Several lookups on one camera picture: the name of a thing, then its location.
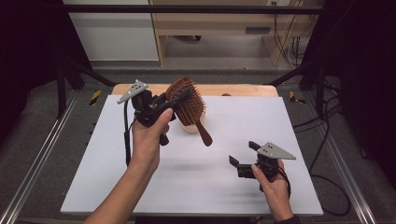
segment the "black cable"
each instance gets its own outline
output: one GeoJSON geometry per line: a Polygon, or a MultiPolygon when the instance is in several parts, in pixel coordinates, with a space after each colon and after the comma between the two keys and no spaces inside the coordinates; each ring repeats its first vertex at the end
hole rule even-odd
{"type": "Polygon", "coordinates": [[[324,180],[329,181],[331,184],[333,184],[333,185],[335,185],[337,188],[339,188],[339,189],[343,192],[343,194],[346,196],[347,208],[346,208],[346,211],[343,212],[343,213],[335,213],[335,212],[330,211],[329,209],[327,209],[327,208],[321,206],[321,208],[323,209],[323,211],[325,211],[325,212],[327,212],[327,213],[329,213],[329,214],[332,214],[332,215],[334,215],[334,216],[339,216],[339,217],[341,217],[341,216],[345,216],[346,214],[348,214],[349,211],[350,211],[350,208],[351,208],[351,201],[349,200],[349,197],[347,196],[347,193],[346,193],[339,185],[337,185],[335,182],[333,182],[333,181],[330,180],[329,178],[326,178],[326,177],[324,177],[324,176],[322,176],[322,175],[312,175],[312,174],[311,174],[311,173],[312,173],[312,169],[313,169],[313,167],[314,167],[314,165],[315,165],[315,163],[316,163],[316,161],[317,161],[317,159],[318,159],[318,155],[320,154],[321,150],[323,149],[324,143],[326,142],[327,136],[329,135],[329,131],[330,131],[330,122],[329,122],[329,116],[328,116],[328,113],[327,113],[327,111],[328,111],[328,106],[329,106],[329,104],[330,104],[330,101],[332,101],[332,100],[334,100],[334,99],[337,99],[337,98],[338,98],[338,96],[334,96],[334,97],[330,98],[330,99],[327,101],[327,103],[326,103],[326,106],[325,106],[325,111],[326,111],[326,113],[324,113],[324,115],[325,115],[325,121],[326,121],[326,125],[327,125],[326,133],[325,133],[324,136],[323,136],[323,140],[322,140],[322,142],[320,143],[318,152],[317,152],[317,154],[315,155],[315,158],[314,158],[314,160],[312,161],[311,166],[309,167],[308,172],[309,172],[309,174],[310,174],[311,177],[322,178],[322,179],[324,179],[324,180]]]}
{"type": "Polygon", "coordinates": [[[301,58],[304,57],[304,54],[303,53],[298,53],[299,44],[300,44],[300,37],[299,36],[294,36],[293,37],[293,41],[291,43],[291,51],[292,51],[293,56],[295,58],[301,59],[301,58]]]}
{"type": "Polygon", "coordinates": [[[262,217],[259,217],[259,218],[257,218],[257,219],[254,221],[254,223],[257,224],[257,223],[259,223],[261,220],[262,220],[262,217]]]}
{"type": "Polygon", "coordinates": [[[349,213],[349,211],[350,211],[350,209],[351,209],[351,206],[352,206],[352,203],[351,203],[351,201],[349,200],[349,197],[347,196],[347,193],[346,193],[339,185],[337,185],[337,183],[335,183],[334,181],[330,180],[330,179],[327,178],[327,177],[324,177],[323,175],[311,175],[311,177],[324,179],[324,180],[330,182],[331,184],[333,184],[334,186],[336,186],[338,189],[340,189],[341,192],[342,192],[342,193],[345,195],[345,197],[346,197],[347,206],[346,206],[346,211],[345,211],[345,212],[342,212],[342,213],[335,213],[335,212],[330,211],[329,209],[327,209],[327,208],[321,206],[321,208],[323,209],[323,211],[325,211],[325,212],[327,212],[327,213],[329,213],[329,214],[332,214],[332,215],[334,215],[334,216],[337,216],[337,217],[346,216],[346,215],[349,213]]]}
{"type": "Polygon", "coordinates": [[[303,54],[300,56],[300,55],[298,55],[298,49],[295,49],[295,47],[294,47],[294,45],[296,45],[297,46],[297,44],[296,43],[298,43],[297,41],[296,41],[296,36],[294,36],[293,37],[293,41],[291,42],[291,52],[292,52],[292,54],[293,54],[293,56],[294,56],[294,59],[296,60],[296,63],[294,64],[295,66],[300,66],[300,64],[298,63],[298,59],[302,59],[303,58],[303,54]]]}
{"type": "MultiPolygon", "coordinates": [[[[333,106],[329,111],[326,111],[326,113],[331,114],[331,112],[332,112],[336,107],[338,107],[339,105],[340,105],[340,104],[333,106]]],[[[301,124],[293,125],[292,127],[293,127],[293,129],[298,128],[298,127],[302,127],[302,126],[305,126],[305,125],[307,125],[307,124],[310,124],[310,123],[312,123],[312,122],[314,122],[314,121],[316,121],[316,120],[318,120],[318,119],[320,119],[320,117],[314,117],[313,119],[311,119],[311,120],[309,120],[309,121],[303,122],[303,123],[301,123],[301,124]]]]}
{"type": "MultiPolygon", "coordinates": [[[[339,108],[340,107],[340,105],[335,105],[332,109],[336,109],[336,108],[339,108]]],[[[341,109],[338,109],[338,110],[336,110],[336,111],[334,111],[334,112],[330,112],[329,111],[329,118],[331,118],[332,116],[334,116],[334,115],[336,115],[338,112],[340,112],[340,110],[341,109]]],[[[318,120],[318,119],[320,119],[320,117],[316,117],[315,119],[312,119],[312,120],[309,120],[309,121],[315,121],[315,120],[318,120]]],[[[306,131],[308,131],[308,130],[311,130],[311,129],[314,129],[314,128],[316,128],[316,127],[318,127],[318,126],[320,126],[320,125],[322,125],[324,123],[324,121],[322,120],[320,123],[318,123],[318,124],[316,124],[316,125],[314,125],[314,126],[311,126],[311,127],[309,127],[309,128],[306,128],[306,129],[303,129],[303,130],[300,130],[300,131],[294,131],[295,133],[302,133],[302,132],[306,132],[306,131]]]]}
{"type": "Polygon", "coordinates": [[[128,127],[128,101],[126,100],[124,103],[124,143],[125,143],[125,162],[126,165],[129,165],[129,162],[131,161],[131,128],[136,119],[132,121],[131,125],[128,127]]]}
{"type": "Polygon", "coordinates": [[[340,94],[341,93],[341,90],[339,88],[334,87],[334,85],[332,85],[326,78],[324,78],[324,84],[325,84],[325,88],[326,89],[331,90],[331,91],[335,91],[336,94],[340,94]]]}
{"type": "Polygon", "coordinates": [[[300,37],[297,37],[297,43],[296,43],[296,55],[295,55],[295,58],[296,58],[296,66],[298,67],[299,66],[299,64],[298,64],[298,48],[300,47],[300,37]]]}
{"type": "Polygon", "coordinates": [[[316,15],[309,15],[309,20],[318,21],[318,19],[316,18],[316,15]]]}
{"type": "Polygon", "coordinates": [[[285,170],[282,167],[277,167],[277,171],[279,172],[280,175],[283,176],[283,178],[285,179],[286,183],[288,184],[288,194],[289,194],[289,198],[291,195],[291,185],[290,185],[290,181],[288,179],[288,176],[286,175],[285,170]]]}
{"type": "MultiPolygon", "coordinates": [[[[299,64],[298,64],[298,58],[300,58],[300,57],[298,57],[297,55],[296,55],[296,53],[295,53],[295,51],[294,51],[294,44],[296,43],[296,37],[294,36],[293,37],[293,39],[292,39],[292,41],[291,41],[291,51],[292,51],[292,54],[293,54],[293,56],[294,56],[294,58],[295,58],[295,60],[296,60],[296,63],[293,63],[292,65],[295,65],[295,66],[300,66],[299,64]]],[[[290,46],[289,46],[289,60],[291,61],[291,58],[290,58],[290,46]]]]}
{"type": "Polygon", "coordinates": [[[334,96],[340,94],[340,92],[338,92],[337,90],[333,90],[332,88],[329,88],[326,83],[324,83],[324,87],[325,87],[324,90],[329,94],[332,94],[334,96]]]}
{"type": "MultiPolygon", "coordinates": [[[[286,33],[287,33],[287,34],[289,33],[289,31],[290,31],[290,29],[291,29],[291,26],[293,25],[293,22],[294,22],[294,20],[295,20],[296,17],[297,17],[297,15],[294,14],[293,18],[291,19],[291,22],[290,22],[290,24],[289,24],[288,29],[286,29],[286,33]]],[[[286,61],[286,63],[292,64],[292,62],[288,59],[288,57],[286,57],[286,53],[285,53],[285,51],[283,50],[284,46],[283,46],[283,44],[282,44],[282,41],[280,40],[279,33],[277,32],[277,14],[274,14],[274,40],[275,40],[275,43],[276,43],[277,48],[279,49],[280,53],[281,53],[282,56],[283,56],[283,59],[286,61]]]]}

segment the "cabinet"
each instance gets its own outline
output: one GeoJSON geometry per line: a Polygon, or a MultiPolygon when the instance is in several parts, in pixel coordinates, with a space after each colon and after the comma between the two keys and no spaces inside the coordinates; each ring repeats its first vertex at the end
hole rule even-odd
{"type": "MultiPolygon", "coordinates": [[[[67,5],[148,5],[147,0],[64,0],[67,5]]],[[[148,13],[70,13],[90,61],[158,61],[148,13]]]]}
{"type": "MultiPolygon", "coordinates": [[[[269,6],[270,0],[150,0],[152,5],[197,5],[197,6],[269,6]]],[[[290,0],[290,7],[321,6],[320,0],[290,0]]],[[[152,15],[160,62],[166,52],[169,35],[261,35],[273,65],[281,60],[281,50],[286,50],[291,36],[307,37],[315,22],[308,15],[257,15],[257,14],[184,14],[155,13],[152,15]],[[275,42],[279,35],[279,49],[275,42]]]]}

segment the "metal rail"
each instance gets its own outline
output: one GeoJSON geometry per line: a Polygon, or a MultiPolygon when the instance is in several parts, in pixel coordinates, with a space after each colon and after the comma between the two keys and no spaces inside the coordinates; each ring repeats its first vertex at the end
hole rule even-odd
{"type": "Polygon", "coordinates": [[[212,13],[212,14],[289,14],[322,15],[341,12],[326,7],[247,7],[247,6],[183,6],[183,5],[43,5],[44,10],[71,13],[212,13]]]}
{"type": "MultiPolygon", "coordinates": [[[[317,115],[316,109],[314,106],[314,97],[311,94],[305,93],[305,99],[312,110],[314,116],[317,115]]],[[[326,124],[323,123],[319,126],[322,134],[326,133],[326,124]]],[[[337,170],[341,181],[343,182],[344,188],[346,190],[347,195],[349,196],[350,201],[355,208],[356,214],[358,215],[359,219],[361,220],[362,224],[376,224],[374,215],[364,199],[363,194],[361,193],[361,189],[359,188],[358,183],[356,182],[353,174],[350,172],[347,163],[344,161],[343,156],[340,153],[337,145],[332,138],[332,135],[329,134],[327,136],[327,144],[329,147],[329,153],[332,158],[332,162],[334,163],[335,169],[337,170]]]]}
{"type": "Polygon", "coordinates": [[[71,111],[74,108],[76,100],[79,97],[79,93],[80,91],[71,92],[64,115],[57,119],[55,124],[52,126],[46,141],[35,157],[35,161],[30,167],[7,209],[0,217],[1,224],[13,224],[17,219],[18,214],[20,213],[27,197],[29,196],[29,193],[31,192],[38,176],[40,175],[40,172],[43,169],[44,164],[46,163],[46,160],[56,143],[56,140],[58,139],[65,123],[67,122],[67,119],[69,118],[69,115],[71,114],[71,111]]]}

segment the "sleeve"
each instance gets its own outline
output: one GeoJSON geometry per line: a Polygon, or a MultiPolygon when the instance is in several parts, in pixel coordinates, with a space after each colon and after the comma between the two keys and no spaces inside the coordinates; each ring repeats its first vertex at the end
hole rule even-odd
{"type": "Polygon", "coordinates": [[[280,222],[275,222],[274,224],[301,224],[301,222],[298,216],[294,215],[294,217],[291,217],[289,219],[280,222]]]}

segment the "wrist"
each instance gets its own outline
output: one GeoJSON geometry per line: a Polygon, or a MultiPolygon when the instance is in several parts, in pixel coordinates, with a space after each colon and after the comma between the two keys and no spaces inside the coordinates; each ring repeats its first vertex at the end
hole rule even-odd
{"type": "Polygon", "coordinates": [[[134,157],[132,157],[126,170],[126,174],[131,174],[134,176],[152,176],[155,170],[156,169],[152,168],[151,162],[134,159],[134,157]]]}
{"type": "Polygon", "coordinates": [[[274,224],[297,224],[297,223],[301,223],[301,221],[298,216],[294,215],[291,218],[285,219],[283,221],[275,222],[274,224]]]}
{"type": "Polygon", "coordinates": [[[294,214],[291,212],[291,209],[288,211],[282,211],[279,214],[274,214],[274,219],[276,223],[290,219],[292,217],[294,217],[294,214]]]}

